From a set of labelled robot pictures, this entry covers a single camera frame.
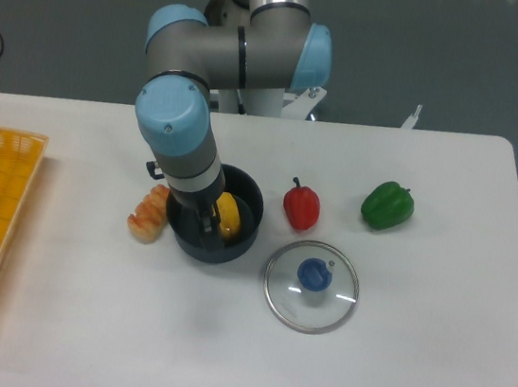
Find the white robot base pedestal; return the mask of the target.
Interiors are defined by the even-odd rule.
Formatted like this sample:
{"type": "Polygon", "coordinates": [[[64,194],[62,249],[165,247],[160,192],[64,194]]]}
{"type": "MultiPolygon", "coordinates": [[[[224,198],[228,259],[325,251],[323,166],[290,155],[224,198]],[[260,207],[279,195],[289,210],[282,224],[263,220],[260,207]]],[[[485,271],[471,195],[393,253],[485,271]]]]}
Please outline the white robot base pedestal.
{"type": "Polygon", "coordinates": [[[210,109],[229,114],[250,114],[292,120],[315,120],[313,110],[328,94],[323,87],[305,90],[212,90],[210,109]]]}

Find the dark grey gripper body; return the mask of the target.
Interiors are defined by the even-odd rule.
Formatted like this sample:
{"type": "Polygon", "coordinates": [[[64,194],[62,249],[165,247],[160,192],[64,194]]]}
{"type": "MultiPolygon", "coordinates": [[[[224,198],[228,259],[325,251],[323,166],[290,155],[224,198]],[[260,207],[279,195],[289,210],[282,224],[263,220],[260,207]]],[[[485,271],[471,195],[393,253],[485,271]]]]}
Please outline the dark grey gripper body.
{"type": "Polygon", "coordinates": [[[168,185],[176,201],[192,210],[209,210],[224,192],[222,172],[207,171],[192,178],[180,179],[169,176],[168,185]]]}

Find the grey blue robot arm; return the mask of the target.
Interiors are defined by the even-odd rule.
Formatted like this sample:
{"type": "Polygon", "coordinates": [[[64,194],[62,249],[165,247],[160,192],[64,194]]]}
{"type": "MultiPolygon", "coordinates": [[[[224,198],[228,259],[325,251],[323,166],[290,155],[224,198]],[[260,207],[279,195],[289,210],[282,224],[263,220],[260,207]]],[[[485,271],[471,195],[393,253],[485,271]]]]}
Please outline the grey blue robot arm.
{"type": "Polygon", "coordinates": [[[223,163],[211,128],[212,90],[306,90],[329,79],[332,43],[311,19],[308,0],[232,0],[245,20],[216,25],[185,5],[149,21],[148,78],[135,102],[152,149],[149,173],[170,187],[170,228],[180,247],[209,263],[243,255],[254,243],[263,198],[254,180],[223,163]]]}

